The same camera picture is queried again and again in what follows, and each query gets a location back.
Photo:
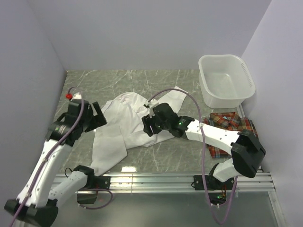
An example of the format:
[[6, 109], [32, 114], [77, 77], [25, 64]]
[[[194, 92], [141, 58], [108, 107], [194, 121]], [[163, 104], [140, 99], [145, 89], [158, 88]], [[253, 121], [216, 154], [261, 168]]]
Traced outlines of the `white long sleeve shirt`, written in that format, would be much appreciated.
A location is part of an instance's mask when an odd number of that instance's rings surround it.
[[143, 106], [145, 102], [146, 98], [140, 94], [126, 92], [107, 101], [101, 108], [107, 124], [95, 130], [90, 165], [95, 175], [104, 174], [122, 161], [128, 149], [149, 147], [173, 137], [167, 131], [152, 137], [143, 131], [142, 117], [149, 114]]

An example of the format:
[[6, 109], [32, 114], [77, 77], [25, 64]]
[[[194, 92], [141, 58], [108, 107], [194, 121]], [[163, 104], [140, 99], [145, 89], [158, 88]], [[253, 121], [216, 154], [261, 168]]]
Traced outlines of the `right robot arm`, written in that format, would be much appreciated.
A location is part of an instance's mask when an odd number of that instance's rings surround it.
[[239, 175], [248, 178], [256, 176], [266, 151], [253, 132], [224, 130], [188, 116], [178, 116], [167, 103], [151, 101], [146, 102], [144, 107], [149, 110], [142, 118], [143, 131], [148, 136], [168, 131], [173, 137], [205, 142], [231, 156], [205, 175], [209, 190], [218, 190], [225, 182]]

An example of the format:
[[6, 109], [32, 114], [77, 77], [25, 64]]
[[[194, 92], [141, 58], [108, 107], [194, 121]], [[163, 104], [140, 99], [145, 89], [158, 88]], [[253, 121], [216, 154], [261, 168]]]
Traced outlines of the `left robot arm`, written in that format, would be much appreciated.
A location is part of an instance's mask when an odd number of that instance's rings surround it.
[[17, 198], [7, 200], [5, 211], [14, 220], [37, 227], [49, 227], [58, 215], [59, 206], [76, 191], [106, 190], [103, 187], [104, 180], [96, 176], [92, 168], [81, 165], [74, 168], [62, 183], [51, 188], [75, 141], [83, 133], [106, 123], [98, 102], [90, 104], [86, 100], [73, 98], [68, 110], [49, 126], [37, 165]]

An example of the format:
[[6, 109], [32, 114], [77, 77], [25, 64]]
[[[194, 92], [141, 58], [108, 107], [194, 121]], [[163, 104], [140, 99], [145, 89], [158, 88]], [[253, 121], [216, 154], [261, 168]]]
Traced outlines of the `white plastic basin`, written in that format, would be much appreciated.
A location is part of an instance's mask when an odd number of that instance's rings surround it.
[[236, 55], [204, 55], [198, 66], [203, 99], [210, 108], [236, 108], [255, 94], [250, 71]]

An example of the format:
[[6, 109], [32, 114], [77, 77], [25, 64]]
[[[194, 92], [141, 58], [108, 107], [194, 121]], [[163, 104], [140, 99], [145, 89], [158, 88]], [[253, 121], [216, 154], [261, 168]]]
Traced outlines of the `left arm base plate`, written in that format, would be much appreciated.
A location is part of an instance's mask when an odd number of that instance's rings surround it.
[[106, 189], [109, 190], [111, 182], [110, 176], [94, 176], [93, 183], [91, 185], [91, 188], [93, 189]]

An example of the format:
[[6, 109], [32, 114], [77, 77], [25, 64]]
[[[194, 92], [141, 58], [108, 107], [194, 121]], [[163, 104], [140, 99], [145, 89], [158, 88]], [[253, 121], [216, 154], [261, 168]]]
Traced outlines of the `aluminium mounting rail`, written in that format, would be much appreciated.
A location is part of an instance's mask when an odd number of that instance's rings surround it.
[[[202, 186], [199, 172], [120, 172], [105, 174], [109, 190], [113, 193], [192, 193]], [[274, 192], [276, 187], [270, 173], [258, 171], [254, 178], [239, 176], [236, 192]]]

